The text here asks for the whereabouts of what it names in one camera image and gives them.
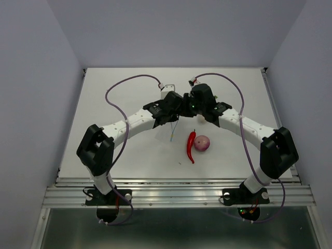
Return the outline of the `white radish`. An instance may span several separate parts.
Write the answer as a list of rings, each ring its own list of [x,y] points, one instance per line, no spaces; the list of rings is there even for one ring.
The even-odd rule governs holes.
[[[214,95],[203,95],[197,100],[197,117],[200,123],[215,123],[219,117],[218,102]]]

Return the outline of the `clear zip top bag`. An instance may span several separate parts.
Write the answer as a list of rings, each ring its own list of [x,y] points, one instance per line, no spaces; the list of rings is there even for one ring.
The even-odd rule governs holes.
[[[179,120],[161,126],[155,138],[163,143],[172,142],[178,122]]]

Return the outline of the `purple onion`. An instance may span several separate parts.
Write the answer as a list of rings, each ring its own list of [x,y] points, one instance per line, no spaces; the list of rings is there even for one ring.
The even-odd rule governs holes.
[[[195,150],[199,152],[204,152],[210,146],[210,139],[205,135],[199,135],[195,138],[193,145],[195,147]]]

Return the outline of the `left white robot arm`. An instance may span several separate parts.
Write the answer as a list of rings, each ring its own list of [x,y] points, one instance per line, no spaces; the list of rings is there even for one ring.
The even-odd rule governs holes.
[[[135,114],[125,116],[124,120],[104,127],[93,124],[87,128],[76,155],[88,169],[98,190],[97,197],[103,204],[115,200],[115,183],[109,173],[116,161],[114,149],[125,146],[128,139],[141,132],[174,122],[182,101],[182,96],[170,91],[164,99],[146,104]]]

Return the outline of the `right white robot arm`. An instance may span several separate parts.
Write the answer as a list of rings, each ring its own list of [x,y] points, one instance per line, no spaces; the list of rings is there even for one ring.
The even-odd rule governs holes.
[[[299,155],[287,128],[266,127],[244,117],[231,105],[217,102],[207,84],[193,86],[183,98],[182,116],[201,115],[207,122],[240,136],[244,145],[251,143],[260,151],[259,167],[251,168],[252,174],[243,182],[244,187],[239,189],[242,201],[254,200],[257,192],[298,161]]]

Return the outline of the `red chili pepper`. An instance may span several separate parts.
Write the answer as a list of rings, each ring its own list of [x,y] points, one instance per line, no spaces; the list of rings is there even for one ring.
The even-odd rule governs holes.
[[[194,141],[195,141],[195,138],[196,138],[196,131],[193,130],[191,131],[191,133],[189,134],[188,136],[188,139],[187,139],[187,144],[186,144],[186,153],[187,153],[187,157],[188,159],[191,161],[192,164],[195,163],[193,157],[192,157],[192,153],[191,153],[191,149],[193,147],[193,144],[194,144]]]

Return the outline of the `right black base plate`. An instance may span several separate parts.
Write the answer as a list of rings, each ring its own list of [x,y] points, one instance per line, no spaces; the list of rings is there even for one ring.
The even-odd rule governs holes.
[[[225,206],[270,203],[266,188],[262,188],[257,193],[241,188],[226,188],[222,190],[219,201]]]

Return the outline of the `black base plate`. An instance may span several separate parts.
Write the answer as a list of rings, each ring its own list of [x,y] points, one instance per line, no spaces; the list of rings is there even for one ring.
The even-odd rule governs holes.
[[[226,188],[222,190],[219,201],[225,206],[270,203],[266,188],[262,188],[257,193],[241,188]]]
[[[129,206],[132,199],[131,189],[118,189],[119,194],[111,190],[108,194],[101,194],[96,188],[84,188],[86,206]]]

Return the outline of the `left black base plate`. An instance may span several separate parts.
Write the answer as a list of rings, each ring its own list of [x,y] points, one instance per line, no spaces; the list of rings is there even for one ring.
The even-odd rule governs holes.
[[[96,188],[84,188],[86,206],[129,206],[132,199],[131,189],[118,189],[119,194],[111,190],[108,194],[101,194]]]

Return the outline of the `aluminium rail frame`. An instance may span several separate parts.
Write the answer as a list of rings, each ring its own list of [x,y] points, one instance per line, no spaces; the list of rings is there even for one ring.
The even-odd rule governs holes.
[[[238,188],[251,175],[240,137],[212,124],[181,118],[172,142],[155,138],[160,127],[139,133],[111,170],[118,189],[131,189],[131,206],[86,206],[84,188],[93,180],[76,156],[93,123],[122,119],[159,99],[154,77],[190,91],[198,77],[219,102],[257,123],[279,128],[266,75],[261,68],[88,68],[56,183],[47,188],[33,248],[329,248],[310,186],[291,167],[268,186],[269,204],[254,207],[256,223],[238,215],[239,205],[219,201],[222,190]],[[191,131],[205,135],[204,152],[191,149]]]

